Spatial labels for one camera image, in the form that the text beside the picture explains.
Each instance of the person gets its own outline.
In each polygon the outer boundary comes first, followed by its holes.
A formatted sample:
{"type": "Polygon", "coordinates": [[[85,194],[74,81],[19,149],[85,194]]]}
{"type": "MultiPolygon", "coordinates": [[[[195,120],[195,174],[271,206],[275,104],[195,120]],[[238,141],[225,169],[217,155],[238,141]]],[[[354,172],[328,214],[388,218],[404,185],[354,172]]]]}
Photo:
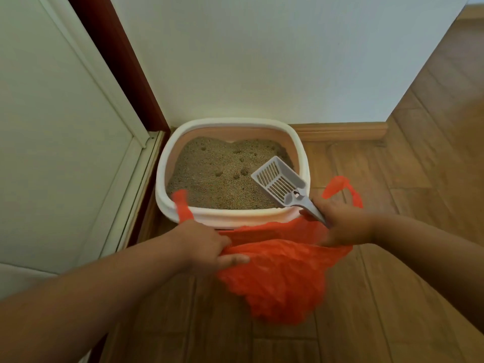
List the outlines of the person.
{"type": "MultiPolygon", "coordinates": [[[[484,248],[404,216],[313,201],[330,224],[321,245],[377,244],[484,331],[484,248]]],[[[229,238],[190,220],[4,299],[0,361],[78,361],[124,311],[173,275],[210,274],[250,262],[245,255],[220,256],[229,244],[229,238]]]]}

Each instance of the hand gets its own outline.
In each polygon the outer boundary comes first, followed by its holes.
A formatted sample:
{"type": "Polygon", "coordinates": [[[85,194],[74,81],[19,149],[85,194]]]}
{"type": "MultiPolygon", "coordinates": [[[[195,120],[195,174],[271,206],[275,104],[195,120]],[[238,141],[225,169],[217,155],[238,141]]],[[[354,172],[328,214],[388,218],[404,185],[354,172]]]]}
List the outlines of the hand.
{"type": "Polygon", "coordinates": [[[180,247],[182,258],[193,274],[210,274],[239,264],[246,264],[250,257],[242,254],[220,256],[222,250],[231,244],[230,238],[219,235],[194,220],[187,220],[167,233],[171,242],[180,247]]]}
{"type": "MultiPolygon", "coordinates": [[[[325,247],[368,244],[375,239],[376,215],[359,207],[334,200],[312,197],[314,205],[326,217],[330,228],[328,235],[319,245],[325,247]]],[[[315,220],[308,212],[300,213],[309,220],[315,220]]]]}

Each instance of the white rim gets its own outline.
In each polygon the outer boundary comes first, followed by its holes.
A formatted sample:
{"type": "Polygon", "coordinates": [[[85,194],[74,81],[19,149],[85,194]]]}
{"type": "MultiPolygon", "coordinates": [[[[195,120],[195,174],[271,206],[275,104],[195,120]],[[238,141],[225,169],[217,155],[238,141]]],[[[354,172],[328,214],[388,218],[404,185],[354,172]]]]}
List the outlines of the white rim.
{"type": "MultiPolygon", "coordinates": [[[[171,210],[176,211],[175,203],[166,194],[165,183],[165,168],[168,161],[168,156],[173,149],[173,146],[178,141],[178,139],[185,133],[201,128],[201,127],[213,127],[213,126],[244,126],[244,127],[270,127],[275,129],[280,129],[289,134],[293,140],[296,147],[300,146],[302,148],[302,142],[299,139],[298,134],[289,125],[275,121],[273,119],[263,119],[263,118],[202,118],[194,121],[189,121],[184,123],[182,126],[177,128],[172,134],[170,139],[167,141],[165,148],[160,156],[160,162],[158,164],[158,169],[156,171],[156,189],[160,189],[158,195],[160,200],[171,210]]],[[[304,150],[297,150],[298,161],[299,161],[299,176],[307,183],[308,188],[311,187],[310,176],[309,176],[309,166],[307,161],[307,156],[304,150]]],[[[287,212],[287,208],[270,208],[270,209],[258,209],[258,210],[225,210],[225,209],[210,209],[205,207],[192,207],[190,206],[190,211],[193,215],[212,215],[212,216],[223,216],[224,218],[235,218],[247,216],[247,212],[250,211],[250,216],[271,216],[279,215],[287,212]]]]}

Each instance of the dark red door frame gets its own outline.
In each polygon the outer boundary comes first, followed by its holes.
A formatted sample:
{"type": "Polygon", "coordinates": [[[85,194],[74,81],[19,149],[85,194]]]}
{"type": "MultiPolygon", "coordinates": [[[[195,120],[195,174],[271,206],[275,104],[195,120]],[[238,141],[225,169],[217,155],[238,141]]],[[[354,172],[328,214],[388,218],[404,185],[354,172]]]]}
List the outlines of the dark red door frame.
{"type": "Polygon", "coordinates": [[[170,128],[124,32],[111,0],[69,0],[148,131],[170,128]]]}

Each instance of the gray plastic scoop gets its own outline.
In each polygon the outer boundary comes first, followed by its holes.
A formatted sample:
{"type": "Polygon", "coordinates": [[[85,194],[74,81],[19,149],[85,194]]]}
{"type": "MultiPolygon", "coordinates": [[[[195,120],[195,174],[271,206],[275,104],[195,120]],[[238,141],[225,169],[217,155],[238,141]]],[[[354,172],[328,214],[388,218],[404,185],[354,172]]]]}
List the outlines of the gray plastic scoop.
{"type": "Polygon", "coordinates": [[[250,176],[280,207],[302,207],[328,226],[324,216],[307,196],[306,182],[279,157],[272,157],[250,176]]]}

